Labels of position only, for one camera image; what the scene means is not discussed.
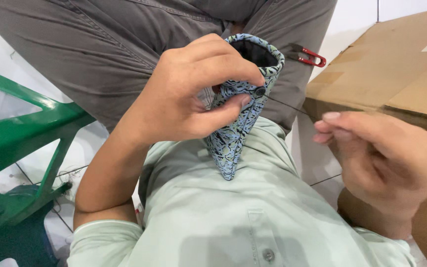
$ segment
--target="brown cardboard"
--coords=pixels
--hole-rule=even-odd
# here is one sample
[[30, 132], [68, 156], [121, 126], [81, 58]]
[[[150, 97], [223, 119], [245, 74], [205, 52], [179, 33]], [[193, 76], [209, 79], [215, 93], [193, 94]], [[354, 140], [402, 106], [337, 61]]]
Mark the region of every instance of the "brown cardboard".
[[[379, 111], [427, 130], [426, 46], [427, 12], [375, 24], [308, 84], [305, 111]], [[427, 257], [427, 201], [413, 231]]]

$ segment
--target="green plastic chair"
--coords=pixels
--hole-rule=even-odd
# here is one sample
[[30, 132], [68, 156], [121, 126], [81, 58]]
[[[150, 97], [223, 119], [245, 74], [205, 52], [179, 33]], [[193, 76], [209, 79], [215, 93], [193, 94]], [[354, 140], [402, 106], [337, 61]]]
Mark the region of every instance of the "green plastic chair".
[[94, 122], [75, 103], [60, 103], [3, 76], [0, 90], [42, 108], [42, 111], [0, 120], [0, 171], [37, 149], [60, 139], [44, 178], [34, 193], [0, 193], [0, 230], [13, 227], [56, 199], [71, 185], [52, 185], [77, 131]]

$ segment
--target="patterned fabric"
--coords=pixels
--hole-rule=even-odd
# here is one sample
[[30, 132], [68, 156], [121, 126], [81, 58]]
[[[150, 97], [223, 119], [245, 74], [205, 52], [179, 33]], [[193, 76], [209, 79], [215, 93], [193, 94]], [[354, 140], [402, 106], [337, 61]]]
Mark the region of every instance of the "patterned fabric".
[[[250, 130], [255, 124], [266, 103], [266, 95], [270, 94], [271, 88], [275, 85], [284, 65], [284, 56], [276, 47], [270, 45], [267, 41], [250, 34], [242, 33], [230, 36], [226, 41], [232, 44], [232, 46], [234, 46], [234, 42], [238, 41], [250, 42], [246, 47], [236, 48], [242, 56], [248, 53], [245, 49], [248, 49], [248, 47], [251, 48], [251, 43], [264, 47], [262, 50], [267, 50], [267, 52], [273, 56], [269, 56], [269, 59], [273, 58], [275, 63], [277, 62], [274, 66], [258, 67], [265, 77], [265, 84], [263, 87], [253, 86], [246, 81], [229, 80], [221, 85], [220, 93], [216, 94], [214, 97], [212, 108], [223, 105], [233, 95], [246, 93], [252, 97], [252, 100], [242, 108], [236, 121], [216, 130], [206, 138], [210, 153], [220, 173], [222, 173], [226, 180], [231, 180], [235, 175], [237, 162], [240, 159], [241, 149], [243, 148], [246, 136], [250, 133]], [[263, 60], [264, 58], [258, 58], [257, 55], [252, 55], [252, 59], [254, 59], [253, 61], [258, 60], [263, 63], [271, 62], [271, 60], [268, 61]]]

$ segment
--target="gray pants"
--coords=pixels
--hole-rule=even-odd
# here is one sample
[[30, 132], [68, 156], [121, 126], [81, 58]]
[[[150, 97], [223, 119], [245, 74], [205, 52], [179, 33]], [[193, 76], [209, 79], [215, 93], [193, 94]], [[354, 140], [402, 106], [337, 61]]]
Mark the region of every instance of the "gray pants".
[[[317, 52], [336, 0], [0, 0], [0, 35], [57, 88], [112, 131], [163, 51], [229, 21], [286, 52]], [[290, 59], [270, 97], [299, 108], [312, 66]], [[211, 96], [204, 98], [211, 103]], [[296, 111], [268, 100], [261, 116], [291, 130]]]

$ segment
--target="light green shirt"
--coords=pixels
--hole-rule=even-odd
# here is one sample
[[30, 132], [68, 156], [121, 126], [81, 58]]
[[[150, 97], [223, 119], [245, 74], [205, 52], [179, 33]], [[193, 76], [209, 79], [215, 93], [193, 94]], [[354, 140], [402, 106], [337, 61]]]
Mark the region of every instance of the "light green shirt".
[[143, 231], [104, 220], [74, 233], [71, 267], [404, 267], [409, 246], [351, 228], [298, 178], [284, 132], [260, 117], [226, 181], [204, 140], [148, 153]]

